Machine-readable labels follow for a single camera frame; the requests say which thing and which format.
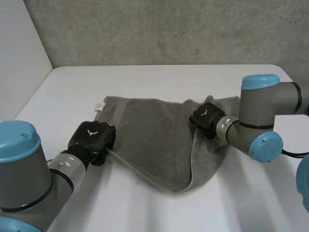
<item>cloth fold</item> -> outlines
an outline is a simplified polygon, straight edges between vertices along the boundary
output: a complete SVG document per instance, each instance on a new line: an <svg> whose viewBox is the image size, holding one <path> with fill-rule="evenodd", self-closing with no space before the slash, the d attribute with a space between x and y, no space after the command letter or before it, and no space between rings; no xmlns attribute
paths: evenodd
<svg viewBox="0 0 309 232"><path fill-rule="evenodd" d="M116 126L116 158L158 188L180 193L199 187L225 158L219 150L227 144L217 137L208 140L189 122L200 103L110 96L104 102L96 120ZM205 102L239 116L239 97L215 100L208 96Z"/></svg>

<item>towel label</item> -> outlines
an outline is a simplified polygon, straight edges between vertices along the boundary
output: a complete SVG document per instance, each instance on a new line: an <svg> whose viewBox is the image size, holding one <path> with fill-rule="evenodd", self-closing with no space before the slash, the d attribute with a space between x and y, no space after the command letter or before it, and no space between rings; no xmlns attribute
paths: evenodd
<svg viewBox="0 0 309 232"><path fill-rule="evenodd" d="M97 106L95 108L95 111L102 111L104 106L105 106L104 102L101 102L101 103L97 104Z"/></svg>

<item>blue joint cap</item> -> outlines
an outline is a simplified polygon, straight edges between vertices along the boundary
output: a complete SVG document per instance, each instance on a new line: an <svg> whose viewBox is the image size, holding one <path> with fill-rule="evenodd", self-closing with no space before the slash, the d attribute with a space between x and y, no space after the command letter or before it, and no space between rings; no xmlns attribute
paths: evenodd
<svg viewBox="0 0 309 232"><path fill-rule="evenodd" d="M250 145L249 157L261 163L274 161L281 154L283 141L276 132L268 131L254 139Z"/></svg>
<svg viewBox="0 0 309 232"><path fill-rule="evenodd" d="M0 217L0 232L42 232L23 221L9 217Z"/></svg>
<svg viewBox="0 0 309 232"><path fill-rule="evenodd" d="M296 172L297 191L303 197L303 205L309 213L309 156L305 156Z"/></svg>
<svg viewBox="0 0 309 232"><path fill-rule="evenodd" d="M275 74L260 74L245 76L242 79L242 90L254 90L275 86L280 83L280 78Z"/></svg>
<svg viewBox="0 0 309 232"><path fill-rule="evenodd" d="M32 124L24 121L0 123L0 163L23 159L40 146L40 137Z"/></svg>

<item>white table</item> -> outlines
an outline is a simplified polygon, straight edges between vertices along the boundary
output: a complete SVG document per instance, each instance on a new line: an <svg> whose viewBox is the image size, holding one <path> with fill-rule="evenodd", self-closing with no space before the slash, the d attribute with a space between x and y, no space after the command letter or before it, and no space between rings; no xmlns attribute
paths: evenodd
<svg viewBox="0 0 309 232"><path fill-rule="evenodd" d="M105 96L203 102L208 95L240 95L249 74L275 73L273 65L171 65L63 67L51 72L17 120L32 123L47 159L66 145L82 121L93 120ZM309 151L306 116L279 116L275 131L292 152ZM107 161L90 167L83 187L60 212L49 232L302 232L309 214L297 193L300 160L282 155L260 164L230 148L204 186L179 195L163 193L128 167Z"/></svg>

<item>black cable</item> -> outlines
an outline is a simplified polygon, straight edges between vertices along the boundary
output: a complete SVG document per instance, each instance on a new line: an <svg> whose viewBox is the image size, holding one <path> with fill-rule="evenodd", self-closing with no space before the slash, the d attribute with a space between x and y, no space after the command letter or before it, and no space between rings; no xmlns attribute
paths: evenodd
<svg viewBox="0 0 309 232"><path fill-rule="evenodd" d="M304 158L306 155L309 154L309 152L305 152L305 153L292 153L292 152L288 152L286 150L282 150L281 154L287 155L289 157L293 157L293 158L298 158L298 159L302 159Z"/></svg>

